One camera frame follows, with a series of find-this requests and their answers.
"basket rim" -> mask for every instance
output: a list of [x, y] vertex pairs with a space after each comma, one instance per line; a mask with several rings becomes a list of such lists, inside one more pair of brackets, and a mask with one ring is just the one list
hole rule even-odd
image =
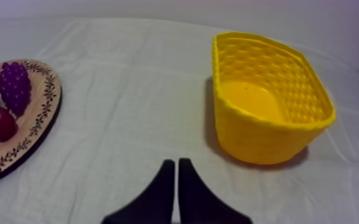
[[[262, 41], [272, 47], [275, 47], [277, 49], [285, 51], [288, 54], [291, 54], [294, 58], [300, 60], [300, 62], [307, 69], [307, 72], [309, 72], [310, 74], [312, 74], [313, 76], [315, 76], [317, 78], [320, 87], [324, 90], [323, 91], [324, 97], [327, 98], [328, 103], [332, 109], [332, 113], [330, 114], [330, 116], [324, 120], [319, 121], [319, 122], [312, 122], [312, 123], [278, 122], [278, 121], [272, 121], [272, 120], [266, 119], [257, 114], [250, 113], [249, 111], [244, 110], [243, 108], [240, 108], [240, 107], [234, 105], [228, 99], [226, 99], [223, 96], [223, 94], [221, 92], [221, 88], [220, 88], [218, 38], [221, 36], [233, 35], [233, 34], [240, 34], [240, 35], [243, 35], [244, 38], [247, 38], [247, 39], [255, 39], [256, 41]], [[253, 34], [253, 33], [244, 33], [244, 32], [219, 33], [213, 39], [213, 66], [214, 66], [214, 70], [216, 71], [216, 72], [214, 72], [214, 75], [213, 75], [214, 94], [216, 95], [216, 97], [219, 100], [221, 100], [223, 102], [223, 104], [227, 108], [231, 109], [237, 115], [240, 115], [240, 117], [242, 117], [242, 118], [247, 117], [248, 119], [255, 120], [256, 122], [259, 122], [265, 126], [271, 126], [271, 127], [276, 127], [276, 128], [280, 128], [280, 129], [292, 129], [292, 130], [319, 130], [319, 129], [323, 129], [323, 128], [330, 126], [336, 119], [335, 106], [334, 106], [332, 100], [329, 98], [329, 96], [324, 88], [324, 85], [322, 84], [322, 81], [320, 80], [317, 73], [314, 71], [314, 69], [312, 68], [310, 63], [307, 61], [307, 59], [304, 57], [304, 55], [301, 52], [299, 52], [283, 43], [280, 43], [280, 42], [274, 41], [270, 38], [266, 38], [262, 35], [257, 35], [257, 34]]]

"yellow basket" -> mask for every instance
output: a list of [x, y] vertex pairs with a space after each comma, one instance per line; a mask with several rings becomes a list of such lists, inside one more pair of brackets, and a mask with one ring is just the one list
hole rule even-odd
[[335, 121], [335, 108], [304, 56], [263, 36], [214, 38], [218, 140], [242, 161], [292, 158]]

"table surface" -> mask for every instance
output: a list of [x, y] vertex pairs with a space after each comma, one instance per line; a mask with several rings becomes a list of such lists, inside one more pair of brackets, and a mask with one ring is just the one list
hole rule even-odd
[[243, 164], [222, 153], [212, 125], [211, 39], [224, 31], [130, 18], [0, 21], [0, 61], [41, 60], [64, 92], [44, 143], [0, 180], [0, 223], [99, 223], [165, 158], [181, 157], [255, 223], [359, 223], [359, 74], [288, 43], [312, 63], [337, 120], [286, 165]]

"toy fruit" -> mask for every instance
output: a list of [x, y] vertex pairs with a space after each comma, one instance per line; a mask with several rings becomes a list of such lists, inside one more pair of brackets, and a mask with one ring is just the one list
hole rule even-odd
[[5, 105], [17, 117], [21, 116], [30, 101], [30, 80], [22, 64], [4, 63], [0, 72], [0, 94]]
[[16, 132], [14, 117], [4, 108], [0, 107], [0, 141], [7, 141]]

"floral pattern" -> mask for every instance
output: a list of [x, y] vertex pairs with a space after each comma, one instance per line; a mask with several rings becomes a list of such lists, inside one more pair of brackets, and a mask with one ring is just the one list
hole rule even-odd
[[19, 152], [26, 151], [30, 148], [30, 144], [33, 142], [31, 140], [33, 137], [38, 136], [40, 134], [40, 130], [42, 130], [43, 127], [42, 124], [44, 123], [45, 119], [50, 116], [51, 106], [53, 100], [56, 99], [57, 94], [55, 91], [56, 84], [56, 76], [53, 74], [52, 70], [48, 69], [47, 67], [42, 66], [41, 64], [33, 63], [31, 61], [24, 61], [23, 65], [25, 68], [29, 71], [33, 71], [35, 73], [38, 73], [42, 76], [46, 76], [45, 78], [45, 91], [43, 96], [46, 99], [46, 103], [42, 104], [42, 108], [40, 110], [40, 113], [36, 116], [36, 120], [34, 122], [34, 125], [30, 128], [30, 132], [28, 137], [24, 138], [23, 141], [19, 142], [18, 145], [13, 148], [12, 150], [6, 152], [3, 156], [0, 157], [0, 173], [6, 169], [8, 166], [7, 164], [14, 163], [17, 158], [17, 155]]

